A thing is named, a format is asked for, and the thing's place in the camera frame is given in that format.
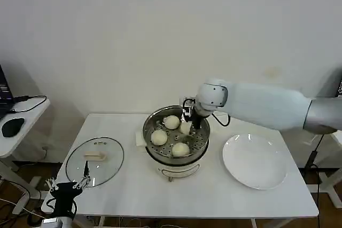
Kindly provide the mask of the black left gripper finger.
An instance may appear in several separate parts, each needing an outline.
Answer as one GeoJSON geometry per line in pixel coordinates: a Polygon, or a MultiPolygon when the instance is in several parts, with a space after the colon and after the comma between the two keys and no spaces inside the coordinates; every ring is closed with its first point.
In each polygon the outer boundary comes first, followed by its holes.
{"type": "Polygon", "coordinates": [[[45,180],[45,183],[47,184],[47,186],[49,187],[49,191],[53,192],[58,190],[58,185],[56,184],[56,181],[54,178],[48,178],[45,180]]]}
{"type": "Polygon", "coordinates": [[[79,182],[73,185],[73,188],[86,188],[89,183],[90,183],[89,167],[88,167],[88,161],[86,161],[84,165],[84,170],[83,170],[83,177],[79,182]]]}

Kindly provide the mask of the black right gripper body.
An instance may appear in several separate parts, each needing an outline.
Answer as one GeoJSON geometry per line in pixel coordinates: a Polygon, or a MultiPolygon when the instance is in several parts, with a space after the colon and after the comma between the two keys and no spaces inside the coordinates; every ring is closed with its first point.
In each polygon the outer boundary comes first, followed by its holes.
{"type": "Polygon", "coordinates": [[[192,126],[194,129],[200,129],[201,127],[201,122],[204,119],[203,116],[197,114],[197,113],[192,113],[191,115],[191,122],[192,122],[192,126]]]}

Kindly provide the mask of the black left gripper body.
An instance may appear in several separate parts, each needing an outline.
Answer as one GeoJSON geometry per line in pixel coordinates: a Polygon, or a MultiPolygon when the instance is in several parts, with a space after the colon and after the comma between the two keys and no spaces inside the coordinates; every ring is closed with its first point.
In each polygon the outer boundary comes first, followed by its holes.
{"type": "Polygon", "coordinates": [[[51,217],[68,217],[73,219],[77,212],[75,198],[82,193],[82,189],[76,182],[58,183],[50,194],[55,200],[51,217]]]}

